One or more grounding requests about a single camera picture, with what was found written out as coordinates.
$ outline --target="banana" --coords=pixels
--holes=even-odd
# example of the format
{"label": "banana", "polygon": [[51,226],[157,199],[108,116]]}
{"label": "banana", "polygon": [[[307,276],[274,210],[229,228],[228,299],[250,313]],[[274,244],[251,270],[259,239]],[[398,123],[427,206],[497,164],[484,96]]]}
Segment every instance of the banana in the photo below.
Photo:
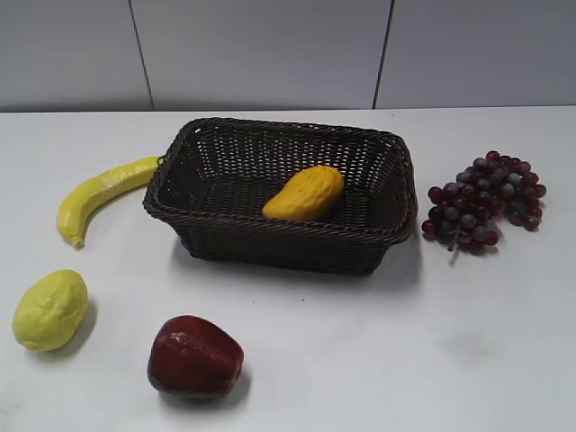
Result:
{"label": "banana", "polygon": [[146,185],[158,168],[158,157],[145,157],[86,180],[66,197],[58,211],[58,231],[75,248],[84,245],[90,215],[101,205]]}

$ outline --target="brown wicker basket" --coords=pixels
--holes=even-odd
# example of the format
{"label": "brown wicker basket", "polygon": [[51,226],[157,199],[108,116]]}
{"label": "brown wicker basket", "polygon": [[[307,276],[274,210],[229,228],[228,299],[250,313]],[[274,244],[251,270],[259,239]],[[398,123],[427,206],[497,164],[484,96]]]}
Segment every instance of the brown wicker basket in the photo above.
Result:
{"label": "brown wicker basket", "polygon": [[[262,217],[291,176],[316,165],[345,178],[322,220]],[[210,118],[180,130],[144,208],[172,226],[193,257],[366,275],[409,237],[417,203],[410,153],[389,132]]]}

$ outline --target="grapes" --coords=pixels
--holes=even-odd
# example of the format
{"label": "grapes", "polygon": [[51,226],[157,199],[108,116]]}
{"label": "grapes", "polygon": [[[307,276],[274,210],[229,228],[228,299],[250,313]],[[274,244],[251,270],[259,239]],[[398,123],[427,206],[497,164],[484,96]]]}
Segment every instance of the grapes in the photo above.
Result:
{"label": "grapes", "polygon": [[542,209],[539,209],[538,207],[534,207],[532,209],[528,209],[526,214],[528,216],[536,216],[538,219],[540,219],[540,218],[542,218]]}
{"label": "grapes", "polygon": [[500,153],[496,150],[489,151],[488,153],[486,153],[486,158],[489,160],[499,160]]}
{"label": "grapes", "polygon": [[485,221],[490,217],[490,209],[488,205],[480,204],[476,206],[475,214],[478,219]]}
{"label": "grapes", "polygon": [[488,192],[486,192],[486,191],[478,192],[478,202],[479,203],[487,204],[490,202],[490,199],[491,199],[491,197],[490,197],[490,194]]}
{"label": "grapes", "polygon": [[526,187],[535,187],[538,183],[538,175],[534,173],[526,173],[522,178],[522,184]]}
{"label": "grapes", "polygon": [[485,169],[488,167],[488,161],[483,157],[477,157],[474,160],[474,168]]}
{"label": "grapes", "polygon": [[447,207],[446,210],[444,210],[444,217],[449,221],[455,221],[460,217],[460,212],[455,207]]}
{"label": "grapes", "polygon": [[428,234],[434,234],[436,232],[436,227],[432,220],[424,220],[422,222],[422,230]]}
{"label": "grapes", "polygon": [[438,234],[445,236],[450,232],[454,231],[454,226],[450,220],[442,219],[440,224],[438,225]]}
{"label": "grapes", "polygon": [[476,187],[482,191],[487,191],[490,189],[490,181],[486,180],[485,178],[479,178],[476,181]]}
{"label": "grapes", "polygon": [[499,166],[494,170],[494,174],[500,177],[500,181],[502,181],[503,178],[508,177],[508,174],[510,174],[510,170],[508,169],[507,166]]}
{"label": "grapes", "polygon": [[474,186],[472,186],[471,184],[465,184],[460,189],[460,194],[462,194],[463,196],[469,196],[472,195],[474,191],[475,191]]}
{"label": "grapes", "polygon": [[468,183],[471,180],[471,176],[469,172],[462,172],[456,176],[456,182],[458,183]]}
{"label": "grapes", "polygon": [[452,199],[458,195],[458,189],[460,189],[458,183],[446,183],[444,189],[442,189],[442,195],[445,199]]}
{"label": "grapes", "polygon": [[526,161],[520,162],[520,165],[518,166],[518,172],[519,172],[521,175],[524,175],[524,174],[526,174],[526,173],[529,173],[531,169],[532,169],[532,167],[531,167],[530,164],[527,163]]}
{"label": "grapes", "polygon": [[458,209],[460,212],[462,212],[462,211],[466,210],[466,208],[468,207],[468,202],[463,195],[458,195],[452,201],[452,205],[456,209]]}
{"label": "grapes", "polygon": [[534,190],[536,192],[536,198],[543,198],[546,195],[546,186],[543,184],[537,184]]}
{"label": "grapes", "polygon": [[442,221],[442,219],[444,218],[444,210],[442,210],[440,207],[436,206],[436,207],[432,207],[430,209],[430,211],[428,212],[428,218],[433,221],[435,224],[438,224]]}
{"label": "grapes", "polygon": [[512,225],[516,225],[517,227],[521,227],[522,225],[524,225],[524,218],[522,218],[522,215],[520,213],[517,213],[515,211],[512,211],[508,215],[508,220]]}
{"label": "grapes", "polygon": [[428,198],[430,198],[430,201],[434,204],[441,203],[442,202],[442,189],[440,189],[438,186],[432,186],[428,190]]}
{"label": "grapes", "polygon": [[486,240],[486,245],[494,246],[496,243],[498,243],[498,232],[490,231],[488,233],[488,239]]}
{"label": "grapes", "polygon": [[495,189],[502,184],[502,179],[500,178],[499,175],[490,174],[488,176],[488,183],[489,183],[489,187],[491,187],[492,189]]}
{"label": "grapes", "polygon": [[528,231],[537,230],[538,225],[540,225],[540,218],[537,218],[536,216],[528,216],[524,221],[524,228]]}
{"label": "grapes", "polygon": [[505,183],[500,188],[500,193],[502,194],[502,198],[505,200],[514,194],[514,186],[510,183]]}
{"label": "grapes", "polygon": [[532,198],[536,198],[536,190],[533,187],[527,187],[520,190],[519,195],[522,199],[530,201]]}
{"label": "grapes", "polygon": [[510,173],[508,174],[508,182],[515,187],[520,187],[522,185],[522,177],[517,173]]}
{"label": "grapes", "polygon": [[481,251],[499,242],[498,232],[487,227],[491,216],[503,213],[513,225],[538,230],[540,198],[546,196],[546,187],[538,183],[530,163],[491,150],[485,157],[477,157],[455,180],[428,190],[435,206],[422,222],[426,239],[450,245],[449,250],[456,245]]}
{"label": "grapes", "polygon": [[472,238],[480,243],[484,243],[488,240],[490,236],[490,231],[484,227],[476,227],[472,232]]}
{"label": "grapes", "polygon": [[492,214],[502,214],[506,210],[506,202],[498,196],[490,200],[490,211]]}
{"label": "grapes", "polygon": [[465,214],[462,216],[462,218],[460,218],[460,226],[462,226],[462,228],[465,230],[471,230],[476,226],[477,223],[478,221],[473,214]]}

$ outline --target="table surface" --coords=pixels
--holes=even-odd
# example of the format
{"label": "table surface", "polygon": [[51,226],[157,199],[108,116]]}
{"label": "table surface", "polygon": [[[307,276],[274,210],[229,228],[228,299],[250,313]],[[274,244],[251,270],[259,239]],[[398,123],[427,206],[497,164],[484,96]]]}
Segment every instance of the table surface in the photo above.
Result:
{"label": "table surface", "polygon": [[[190,258],[142,209],[142,189],[95,215],[83,250],[60,238],[58,208],[76,185],[163,154],[182,125],[212,115],[400,134],[419,221],[431,185],[498,149],[529,160],[548,186],[544,220],[535,233],[501,222],[497,253],[454,267],[415,236],[367,278]],[[0,114],[0,430],[576,430],[575,125],[576,107]],[[14,310],[60,268],[85,278],[88,317],[63,349],[27,352]],[[243,379],[220,404],[179,403],[149,385],[152,339],[180,314],[244,347]]]}

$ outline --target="red apple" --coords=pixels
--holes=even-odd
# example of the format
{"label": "red apple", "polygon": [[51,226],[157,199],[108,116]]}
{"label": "red apple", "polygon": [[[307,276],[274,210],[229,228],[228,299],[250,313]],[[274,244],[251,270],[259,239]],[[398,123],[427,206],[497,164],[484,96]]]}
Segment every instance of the red apple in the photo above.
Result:
{"label": "red apple", "polygon": [[206,319],[184,315],[160,329],[148,360],[148,379],[159,392],[186,398],[227,394],[240,376],[244,351]]}

